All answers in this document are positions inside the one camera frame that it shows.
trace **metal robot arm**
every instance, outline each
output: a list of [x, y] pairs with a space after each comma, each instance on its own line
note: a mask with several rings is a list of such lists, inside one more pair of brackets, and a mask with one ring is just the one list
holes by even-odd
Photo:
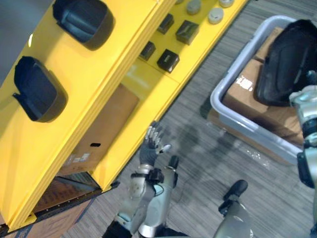
[[[314, 71], [309, 71], [308, 77], [316, 82]], [[292, 93], [290, 103], [296, 108], [304, 137], [304, 150], [297, 155], [299, 176], [305, 185], [315, 189], [314, 224], [317, 224], [317, 85]], [[316, 225], [312, 232], [317, 233]]]
[[159, 153], [171, 147], [160, 147], [161, 138], [161, 128], [158, 128], [157, 122], [153, 122], [141, 145], [140, 166], [131, 175], [129, 197], [103, 235], [104, 238], [130, 238], [144, 222], [148, 205], [156, 193], [154, 185], [164, 180], [162, 172], [154, 168], [155, 160]]

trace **plastic storage tote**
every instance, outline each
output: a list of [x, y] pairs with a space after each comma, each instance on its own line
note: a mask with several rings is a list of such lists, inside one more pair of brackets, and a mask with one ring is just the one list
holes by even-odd
[[219, 113], [219, 120], [226, 126], [244, 134], [246, 137], [285, 159], [285, 161], [296, 164], [297, 153], [302, 151], [300, 148], [236, 113], [221, 102], [223, 95], [230, 85], [235, 81], [239, 73], [260, 48], [265, 39], [270, 35], [272, 30], [275, 27], [285, 28], [293, 21], [295, 21], [295, 19], [279, 15], [272, 16], [265, 20], [256, 30], [251, 40], [243, 48], [238, 58], [231, 65], [225, 74], [225, 77], [216, 86], [211, 94], [210, 101], [212, 107]]

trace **gray circular knob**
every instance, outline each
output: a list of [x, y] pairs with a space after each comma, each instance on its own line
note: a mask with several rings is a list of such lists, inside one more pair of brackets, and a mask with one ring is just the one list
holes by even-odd
[[234, 0], [219, 0], [219, 4], [222, 7], [230, 7], [233, 5]]
[[187, 3], [187, 13], [189, 15], [197, 14], [200, 11], [200, 8], [202, 7], [201, 0], [191, 0], [189, 3]]
[[211, 24], [218, 24], [223, 19], [223, 9], [220, 7], [214, 7], [208, 14], [208, 20]]

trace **brown cardboard box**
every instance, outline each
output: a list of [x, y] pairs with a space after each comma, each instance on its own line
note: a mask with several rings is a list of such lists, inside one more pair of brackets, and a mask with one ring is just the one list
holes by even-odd
[[2, 217], [1, 214], [0, 214], [0, 225], [2, 225], [2, 224], [4, 224], [4, 223], [5, 223], [5, 221], [4, 221], [3, 217]]
[[282, 31], [282, 28], [275, 27], [272, 33], [268, 36], [268, 38], [264, 41], [260, 49], [257, 51], [256, 55], [254, 56], [254, 59], [263, 63], [271, 44]]
[[262, 145], [256, 143], [254, 140], [246, 137], [244, 134], [236, 131], [235, 129], [226, 126], [225, 124], [223, 124], [220, 120], [219, 120], [219, 114], [218, 112], [216, 112], [214, 109], [211, 109], [209, 114], [208, 114], [208, 120], [211, 121], [213, 124], [224, 128], [227, 132], [229, 132], [230, 134], [236, 136], [237, 138], [245, 141], [246, 143], [248, 143], [249, 145], [255, 147], [256, 149], [258, 149], [260, 152], [263, 152], [267, 155], [269, 155], [270, 157], [272, 157], [273, 159], [275, 159], [277, 162], [285, 164], [285, 165], [291, 165], [288, 161], [284, 160], [282, 157], [278, 156], [277, 154], [275, 154], [274, 152], [270, 151], [269, 149], [267, 149], [266, 147], [263, 147]]
[[5, 238], [60, 238], [86, 211], [90, 201], [61, 212], [41, 222], [22, 228]]
[[139, 99], [119, 85], [57, 175], [91, 171], [124, 127]]
[[296, 111], [291, 107], [269, 107], [254, 98], [254, 89], [262, 63], [252, 59], [230, 86], [223, 103], [272, 133], [297, 145], [303, 144]]
[[54, 179], [36, 204], [33, 212], [44, 211], [89, 192], [91, 192], [91, 190], [86, 190], [79, 186], [63, 183]]

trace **yellow shelving unit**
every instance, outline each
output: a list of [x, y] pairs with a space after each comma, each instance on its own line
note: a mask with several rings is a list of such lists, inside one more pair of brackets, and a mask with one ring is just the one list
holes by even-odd
[[[159, 119], [184, 87], [200, 62], [247, 0], [235, 0], [224, 9], [218, 25], [208, 23], [207, 14], [217, 0], [202, 0], [199, 14], [186, 13], [185, 0], [105, 0], [115, 17], [115, 27], [107, 42], [90, 51], [56, 25], [52, 7], [33, 33], [22, 56], [33, 56], [44, 63], [68, 93], [61, 115], [50, 123], [29, 120], [12, 97], [17, 89], [12, 67], [0, 89], [0, 213], [10, 231], [36, 220], [32, 209], [62, 164], [103, 108], [119, 83], [140, 102], [105, 157], [91, 172], [103, 191], [122, 170], [141, 143], [147, 126]], [[168, 11], [175, 23], [162, 35], [155, 32]], [[190, 46], [176, 41], [175, 32], [184, 19], [200, 25]], [[136, 59], [151, 38], [156, 51], [148, 62]], [[180, 56], [169, 74], [156, 61], [165, 49]]]
[[107, 42], [90, 51], [57, 26], [52, 6], [22, 56], [39, 59], [68, 94], [61, 115], [31, 121], [12, 97], [14, 66], [0, 89], [0, 212], [10, 231], [34, 222], [32, 209], [114, 92], [174, 0], [105, 0], [115, 17]]

